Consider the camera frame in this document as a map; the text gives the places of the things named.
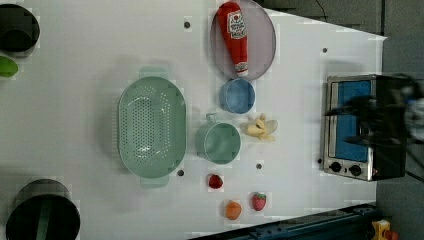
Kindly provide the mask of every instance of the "red ketchup bottle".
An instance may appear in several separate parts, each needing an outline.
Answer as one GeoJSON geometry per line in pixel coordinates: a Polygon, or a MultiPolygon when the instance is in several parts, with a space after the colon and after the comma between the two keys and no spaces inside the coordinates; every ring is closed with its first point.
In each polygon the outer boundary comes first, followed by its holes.
{"type": "Polygon", "coordinates": [[[237,75],[245,77],[247,69],[247,29],[241,14],[240,6],[235,2],[227,2],[219,7],[218,22],[222,37],[231,54],[237,75]]]}

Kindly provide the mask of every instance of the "mint green cup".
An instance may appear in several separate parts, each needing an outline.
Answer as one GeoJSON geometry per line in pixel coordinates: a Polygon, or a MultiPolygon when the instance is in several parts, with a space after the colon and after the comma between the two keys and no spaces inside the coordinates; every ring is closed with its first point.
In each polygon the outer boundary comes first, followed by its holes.
{"type": "Polygon", "coordinates": [[[216,164],[233,161],[240,151],[241,138],[237,129],[216,121],[216,113],[206,114],[208,122],[196,133],[197,155],[216,164]]]}

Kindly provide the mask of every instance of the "mug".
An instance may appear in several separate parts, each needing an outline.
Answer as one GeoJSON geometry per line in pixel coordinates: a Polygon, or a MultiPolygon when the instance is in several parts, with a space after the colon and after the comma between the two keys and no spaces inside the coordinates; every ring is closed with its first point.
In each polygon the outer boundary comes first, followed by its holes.
{"type": "Polygon", "coordinates": [[[247,113],[255,103],[255,90],[252,84],[243,78],[228,81],[219,93],[221,108],[231,112],[247,113]]]}
{"type": "Polygon", "coordinates": [[[0,5],[0,50],[13,57],[26,57],[40,36],[37,19],[15,4],[0,5]]]}
{"type": "Polygon", "coordinates": [[[216,164],[233,161],[240,151],[241,138],[237,129],[216,121],[216,113],[206,114],[207,123],[196,133],[197,155],[216,164]]]}

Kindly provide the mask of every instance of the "orange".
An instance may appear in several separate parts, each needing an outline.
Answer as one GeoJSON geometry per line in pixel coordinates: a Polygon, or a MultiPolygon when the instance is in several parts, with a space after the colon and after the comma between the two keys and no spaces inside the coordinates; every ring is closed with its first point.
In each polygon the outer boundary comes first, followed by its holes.
{"type": "Polygon", "coordinates": [[[241,214],[241,205],[236,202],[229,202],[225,211],[225,216],[230,220],[236,220],[241,214]]]}

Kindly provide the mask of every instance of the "blue bowl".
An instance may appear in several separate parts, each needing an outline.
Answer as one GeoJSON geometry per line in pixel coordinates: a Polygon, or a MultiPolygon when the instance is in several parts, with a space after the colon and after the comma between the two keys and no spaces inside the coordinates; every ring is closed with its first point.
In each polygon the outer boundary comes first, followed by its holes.
{"type": "Polygon", "coordinates": [[[247,113],[255,103],[255,90],[248,81],[237,78],[222,86],[219,93],[221,108],[231,112],[247,113]]]}

